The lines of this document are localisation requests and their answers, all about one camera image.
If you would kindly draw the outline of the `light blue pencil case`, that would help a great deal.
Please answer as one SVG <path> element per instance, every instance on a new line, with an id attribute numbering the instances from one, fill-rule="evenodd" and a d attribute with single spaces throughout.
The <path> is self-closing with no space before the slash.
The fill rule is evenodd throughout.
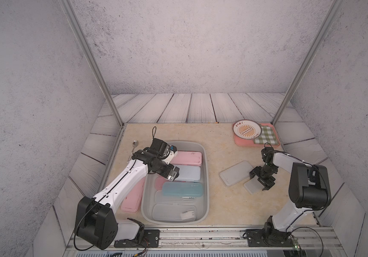
<path id="1" fill-rule="evenodd" d="M 179 175 L 175 181 L 179 182 L 199 182 L 201 180 L 201 168 L 197 166 L 177 165 Z"/>

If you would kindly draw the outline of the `teal pencil case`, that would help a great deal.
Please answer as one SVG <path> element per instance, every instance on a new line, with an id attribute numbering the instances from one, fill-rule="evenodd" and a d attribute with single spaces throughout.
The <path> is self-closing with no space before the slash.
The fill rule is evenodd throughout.
<path id="1" fill-rule="evenodd" d="M 201 183 L 193 182 L 166 182 L 162 187 L 162 193 L 171 197 L 202 197 L 204 187 Z"/>

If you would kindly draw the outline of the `pink pencil case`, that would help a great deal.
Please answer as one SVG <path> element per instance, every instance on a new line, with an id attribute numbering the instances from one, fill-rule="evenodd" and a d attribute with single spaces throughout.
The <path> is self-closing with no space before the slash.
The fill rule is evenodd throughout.
<path id="1" fill-rule="evenodd" d="M 163 178 L 163 177 L 158 177 L 156 180 L 155 180 L 155 189 L 157 191 L 161 191 L 162 190 L 162 187 L 163 185 L 168 182 L 167 179 Z"/>
<path id="2" fill-rule="evenodd" d="M 202 153 L 192 151 L 178 151 L 177 155 L 172 159 L 173 165 L 197 166 L 202 165 Z"/>

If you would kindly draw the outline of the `clear translucent pencil case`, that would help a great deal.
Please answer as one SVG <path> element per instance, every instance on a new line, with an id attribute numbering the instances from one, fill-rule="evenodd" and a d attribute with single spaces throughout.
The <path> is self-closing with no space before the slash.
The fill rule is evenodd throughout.
<path id="1" fill-rule="evenodd" d="M 163 195 L 162 191 L 157 191 L 155 194 L 156 204 L 186 204 L 194 203 L 196 198 L 194 197 L 171 197 Z"/>

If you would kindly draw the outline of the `grey plastic storage box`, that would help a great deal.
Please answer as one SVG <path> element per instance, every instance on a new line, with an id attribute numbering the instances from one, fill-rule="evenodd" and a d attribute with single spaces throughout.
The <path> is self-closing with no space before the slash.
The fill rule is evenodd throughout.
<path id="1" fill-rule="evenodd" d="M 166 226 L 197 224 L 206 219 L 209 209 L 209 167 L 205 148 L 196 142 L 172 141 L 171 145 L 183 152 L 201 154 L 200 171 L 195 182 L 184 181 L 185 168 L 181 167 L 179 177 L 171 182 L 160 175 L 148 175 L 145 180 L 141 213 L 150 223 Z"/>

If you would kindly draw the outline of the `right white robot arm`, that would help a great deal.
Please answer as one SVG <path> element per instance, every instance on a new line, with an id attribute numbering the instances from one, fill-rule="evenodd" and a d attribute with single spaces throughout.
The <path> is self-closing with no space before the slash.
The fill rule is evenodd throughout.
<path id="1" fill-rule="evenodd" d="M 270 243 L 284 243 L 306 215 L 321 211 L 332 201 L 327 168 L 310 164 L 286 152 L 275 150 L 265 143 L 261 150 L 263 166 L 252 169 L 250 177 L 256 178 L 268 191 L 275 186 L 275 177 L 279 168 L 290 173 L 289 202 L 282 210 L 270 216 L 262 229 L 263 240 Z"/>

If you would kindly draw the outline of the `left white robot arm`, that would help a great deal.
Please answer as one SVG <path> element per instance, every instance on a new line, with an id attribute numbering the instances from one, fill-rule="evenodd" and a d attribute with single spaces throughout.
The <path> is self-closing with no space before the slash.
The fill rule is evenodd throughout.
<path id="1" fill-rule="evenodd" d="M 171 161 L 177 148 L 153 138 L 150 147 L 132 153 L 125 169 L 107 187 L 92 198 L 83 197 L 77 206 L 74 235 L 101 250 L 113 242 L 132 242 L 141 245 L 144 224 L 135 220 L 116 220 L 116 211 L 132 189 L 148 174 L 156 173 L 168 181 L 179 176 Z"/>

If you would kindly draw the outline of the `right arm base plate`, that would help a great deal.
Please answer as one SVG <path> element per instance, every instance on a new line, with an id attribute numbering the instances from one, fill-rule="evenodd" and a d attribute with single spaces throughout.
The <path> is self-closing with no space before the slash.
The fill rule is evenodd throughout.
<path id="1" fill-rule="evenodd" d="M 242 238 L 247 240 L 249 247 L 294 247 L 291 235 L 278 230 L 248 229 Z"/>

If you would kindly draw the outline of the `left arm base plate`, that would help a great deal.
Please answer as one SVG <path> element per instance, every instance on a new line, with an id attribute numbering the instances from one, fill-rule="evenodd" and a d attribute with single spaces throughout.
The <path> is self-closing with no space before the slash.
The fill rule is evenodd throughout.
<path id="1" fill-rule="evenodd" d="M 157 248 L 159 246 L 160 230 L 140 230 L 134 239 L 115 241 L 115 248 Z"/>

